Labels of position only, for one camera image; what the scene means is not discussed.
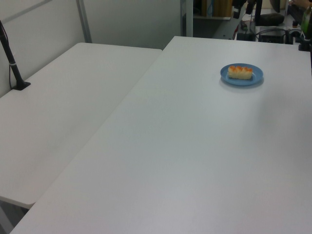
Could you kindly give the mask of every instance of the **wall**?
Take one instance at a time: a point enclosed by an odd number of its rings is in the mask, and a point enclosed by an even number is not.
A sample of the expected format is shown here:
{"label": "wall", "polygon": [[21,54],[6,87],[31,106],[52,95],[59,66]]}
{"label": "wall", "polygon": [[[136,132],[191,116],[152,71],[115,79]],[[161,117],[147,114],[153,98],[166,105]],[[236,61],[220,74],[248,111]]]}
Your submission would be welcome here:
{"label": "wall", "polygon": [[85,0],[93,43],[164,49],[181,35],[180,0]]}
{"label": "wall", "polygon": [[[15,14],[17,11],[10,8],[10,12]],[[11,50],[24,80],[73,45],[84,42],[75,0],[49,1],[4,23],[3,26],[8,34]],[[0,97],[10,90],[8,76],[8,61],[2,46],[0,46]],[[15,78],[12,73],[11,80],[14,84]]]}

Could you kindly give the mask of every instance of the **desk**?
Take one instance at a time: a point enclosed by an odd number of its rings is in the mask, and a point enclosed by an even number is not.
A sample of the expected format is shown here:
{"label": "desk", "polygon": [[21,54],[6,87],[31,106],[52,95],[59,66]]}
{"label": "desk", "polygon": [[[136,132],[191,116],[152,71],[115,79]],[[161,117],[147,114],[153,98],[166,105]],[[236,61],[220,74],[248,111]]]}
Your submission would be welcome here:
{"label": "desk", "polygon": [[175,37],[12,234],[310,234],[311,117],[309,53]]}
{"label": "desk", "polygon": [[80,43],[0,98],[0,200],[30,208],[160,53]]}

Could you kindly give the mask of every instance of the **black cable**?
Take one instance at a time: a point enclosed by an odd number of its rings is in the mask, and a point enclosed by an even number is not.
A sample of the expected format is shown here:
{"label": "black cable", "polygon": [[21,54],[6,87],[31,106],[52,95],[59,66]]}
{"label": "black cable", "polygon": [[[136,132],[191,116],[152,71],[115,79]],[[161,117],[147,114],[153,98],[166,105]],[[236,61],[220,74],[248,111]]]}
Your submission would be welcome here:
{"label": "black cable", "polygon": [[[6,40],[8,41],[8,44],[9,44],[9,37],[4,29],[4,26],[2,25],[1,28],[3,29],[4,31],[4,34],[5,34],[5,37],[6,37]],[[12,85],[11,85],[11,66],[9,65],[9,85],[10,85],[10,89],[12,90]]]}
{"label": "black cable", "polygon": [[262,33],[274,32],[274,31],[284,31],[284,32],[286,32],[285,29],[275,28],[275,29],[266,29],[266,30],[260,31],[256,35],[259,35],[259,34],[262,34]]}

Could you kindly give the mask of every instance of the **white table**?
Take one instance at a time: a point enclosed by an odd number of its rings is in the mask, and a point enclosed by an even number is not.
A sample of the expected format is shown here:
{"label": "white table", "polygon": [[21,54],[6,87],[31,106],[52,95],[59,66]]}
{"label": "white table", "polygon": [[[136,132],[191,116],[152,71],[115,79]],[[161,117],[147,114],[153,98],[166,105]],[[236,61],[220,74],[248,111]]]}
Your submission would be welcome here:
{"label": "white table", "polygon": [[0,98],[0,200],[30,208],[160,53],[80,43]]}
{"label": "white table", "polygon": [[175,37],[12,234],[310,234],[311,139],[309,53]]}

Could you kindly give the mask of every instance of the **blue plate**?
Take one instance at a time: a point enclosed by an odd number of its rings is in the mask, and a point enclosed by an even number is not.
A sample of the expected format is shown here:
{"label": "blue plate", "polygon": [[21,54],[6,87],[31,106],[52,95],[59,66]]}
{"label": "blue plate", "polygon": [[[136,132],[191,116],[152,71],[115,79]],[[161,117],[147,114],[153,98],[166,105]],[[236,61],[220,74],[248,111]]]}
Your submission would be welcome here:
{"label": "blue plate", "polygon": [[[233,79],[228,76],[228,69],[230,66],[241,66],[241,67],[249,67],[253,69],[253,75],[251,79]],[[251,64],[246,63],[233,63],[223,67],[220,71],[221,79],[229,84],[237,85],[237,86],[249,86],[261,83],[263,81],[263,71]]]}

